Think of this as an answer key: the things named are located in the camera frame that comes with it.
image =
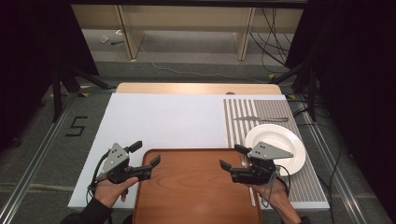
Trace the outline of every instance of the floor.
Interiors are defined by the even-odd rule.
[[[282,58],[284,60],[287,55],[286,49],[290,47],[289,41],[292,40],[292,35],[278,36],[278,43],[284,51],[266,47],[281,62],[279,63],[268,55],[263,55],[251,38],[246,59],[240,62],[236,59],[232,34],[147,32],[137,58],[131,60],[121,42],[120,31],[83,30],[83,34],[92,51],[92,57],[97,62],[101,79],[115,85],[129,80],[129,76],[132,76],[131,70],[128,70],[130,68],[134,72],[141,71],[144,74],[142,76],[149,76],[148,70],[156,74],[162,74],[166,70],[167,76],[180,78],[195,76],[210,81],[210,75],[221,78],[218,82],[265,82],[270,75],[278,77],[287,71],[281,63]],[[108,40],[102,43],[104,36]],[[268,34],[260,34],[262,40],[257,34],[253,36],[264,46],[263,40]],[[276,45],[273,37],[270,44]],[[244,75],[239,77],[239,69],[251,73],[242,73]],[[279,84],[285,95],[292,93],[292,81],[293,78],[290,78]],[[83,88],[92,85],[84,80],[80,80],[80,83]],[[12,211],[7,223],[59,223],[62,217],[72,212],[67,208],[67,202],[90,150],[110,94],[111,91],[99,90],[91,91],[88,97],[73,98],[70,94],[64,96],[67,112],[61,119],[62,123],[52,123],[53,102],[49,89],[48,94],[43,97],[43,106],[37,109],[31,122],[25,127],[21,135],[21,145],[10,147],[0,155],[0,204],[3,206],[0,220],[5,220],[5,211]],[[304,100],[303,94],[289,99],[290,109],[295,112],[296,123],[299,124],[299,131],[317,175],[326,183],[323,184],[323,189],[329,192],[332,210],[299,211],[299,214],[310,216],[313,223],[391,223],[359,167],[348,157],[342,136],[338,134],[320,97],[317,99],[316,125],[313,125],[306,112],[300,112],[306,106]],[[84,135],[74,141],[65,138],[71,132],[70,124],[73,119],[80,115],[88,117],[89,125]],[[332,176],[335,164],[337,169]],[[16,202],[10,202],[8,199],[11,197],[16,198]],[[116,212],[115,223],[120,223],[125,214]],[[279,223],[274,212],[265,212],[263,215],[263,223]]]

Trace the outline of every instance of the sleeve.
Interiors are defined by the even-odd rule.
[[[309,217],[300,217],[301,221],[300,224],[311,224]]]
[[[61,221],[61,224],[103,224],[112,212],[113,209],[92,198],[81,213],[68,215]]]

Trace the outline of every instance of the table surface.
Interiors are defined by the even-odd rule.
[[[274,84],[138,83],[125,82],[116,93],[280,95]]]
[[[122,83],[111,96],[92,149],[78,179],[69,202],[70,208],[81,209],[86,205],[86,189],[97,162],[114,142],[128,147],[137,140],[143,147],[130,155],[130,165],[140,166],[144,154],[153,148],[221,148],[238,144],[230,136],[224,120],[224,106],[234,100],[254,101],[253,104],[282,104],[282,110],[291,116],[286,128],[298,134],[285,96],[273,84],[191,84],[191,83]],[[309,180],[311,186],[319,186],[309,158],[302,172],[293,180],[296,196],[292,204],[296,209],[328,209],[329,205],[320,187],[306,188],[298,179]],[[131,187],[126,203],[116,202],[116,209],[133,209],[137,185]],[[319,199],[310,202],[310,195]]]

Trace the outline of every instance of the brown tray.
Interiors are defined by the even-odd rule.
[[[241,167],[240,154],[228,148],[152,149],[143,164],[161,155],[150,180],[139,183],[134,224],[261,224],[257,197],[233,183],[219,160]]]

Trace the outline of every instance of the hand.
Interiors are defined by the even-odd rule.
[[[120,184],[113,184],[109,180],[102,180],[96,186],[94,198],[105,206],[112,208],[117,199],[125,202],[127,189],[137,183],[137,177],[131,177]]]
[[[277,211],[285,224],[301,223],[300,217],[289,201],[285,186],[279,180],[274,180],[272,190],[269,184],[247,186],[259,192],[265,201],[271,204],[271,207]]]

